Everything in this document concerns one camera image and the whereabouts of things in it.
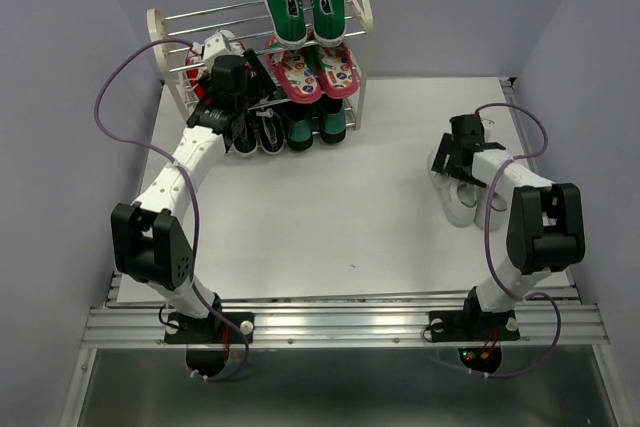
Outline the red canvas sneaker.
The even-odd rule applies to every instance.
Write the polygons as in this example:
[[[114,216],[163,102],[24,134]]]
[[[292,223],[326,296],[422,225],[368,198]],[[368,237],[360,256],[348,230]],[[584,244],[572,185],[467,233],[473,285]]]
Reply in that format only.
[[[223,41],[223,44],[231,54],[238,56],[244,54],[246,50],[244,44],[230,30],[219,29],[215,32],[215,36]]]
[[[184,72],[184,90],[197,100],[200,100],[205,94],[205,88],[201,85],[200,80],[208,74],[208,70],[205,67],[193,68],[193,65],[202,62],[203,53],[204,47],[197,45],[187,52],[184,59],[184,66],[190,66],[190,69]]]

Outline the white fashion sneaker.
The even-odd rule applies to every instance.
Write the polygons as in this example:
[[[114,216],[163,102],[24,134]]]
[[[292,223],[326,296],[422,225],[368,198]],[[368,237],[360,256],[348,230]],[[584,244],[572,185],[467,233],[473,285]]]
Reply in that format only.
[[[455,227],[465,228],[474,222],[478,201],[473,185],[435,172],[432,169],[437,149],[428,157],[429,177],[447,220]]]

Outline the black canvas sneaker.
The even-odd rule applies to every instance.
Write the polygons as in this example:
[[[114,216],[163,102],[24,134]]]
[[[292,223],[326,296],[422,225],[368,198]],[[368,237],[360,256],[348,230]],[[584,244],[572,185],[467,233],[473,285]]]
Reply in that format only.
[[[284,124],[271,108],[256,112],[257,129],[262,150],[270,155],[278,154],[285,144]]]
[[[257,139],[252,119],[249,116],[245,118],[245,126],[234,141],[234,151],[244,158],[250,157],[257,151]]]

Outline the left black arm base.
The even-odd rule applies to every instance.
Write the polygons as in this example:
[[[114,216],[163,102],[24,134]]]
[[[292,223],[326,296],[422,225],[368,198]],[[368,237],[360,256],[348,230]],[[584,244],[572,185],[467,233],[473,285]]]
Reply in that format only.
[[[163,342],[186,346],[186,368],[191,378],[206,383],[228,381],[246,366],[249,345],[253,341],[253,312],[223,312],[221,301],[213,307],[225,318],[213,314],[195,319],[177,311],[164,314],[166,304],[158,311],[158,320],[165,328]]]

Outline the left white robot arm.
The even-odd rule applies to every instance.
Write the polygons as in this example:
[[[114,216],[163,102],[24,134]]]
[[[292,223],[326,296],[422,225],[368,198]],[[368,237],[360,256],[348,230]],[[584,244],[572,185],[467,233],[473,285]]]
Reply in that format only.
[[[215,59],[204,79],[205,95],[186,122],[173,153],[151,185],[111,214],[117,270],[151,287],[180,314],[199,340],[215,339],[223,318],[217,295],[195,275],[197,240],[182,228],[186,211],[197,212],[197,190],[213,166],[247,130],[251,107],[275,84],[253,50]]]

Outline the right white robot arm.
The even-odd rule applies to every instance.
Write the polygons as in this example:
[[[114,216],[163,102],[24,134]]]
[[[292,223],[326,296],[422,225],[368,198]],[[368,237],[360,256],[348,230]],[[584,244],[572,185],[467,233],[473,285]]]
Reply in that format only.
[[[448,221],[490,233],[506,224],[506,256],[460,313],[463,331],[482,337],[496,315],[512,310],[539,282],[582,261],[581,194],[572,183],[539,176],[490,141],[491,121],[478,114],[451,118],[429,156],[429,176]]]

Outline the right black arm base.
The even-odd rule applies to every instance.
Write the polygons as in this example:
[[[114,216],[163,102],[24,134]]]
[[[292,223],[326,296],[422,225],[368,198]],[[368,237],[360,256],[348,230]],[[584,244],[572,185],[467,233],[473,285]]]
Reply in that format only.
[[[460,310],[430,311],[427,317],[422,338],[428,343],[459,343],[460,361],[472,372],[495,374],[503,357],[500,343],[521,338],[515,312],[484,312],[476,288]]]

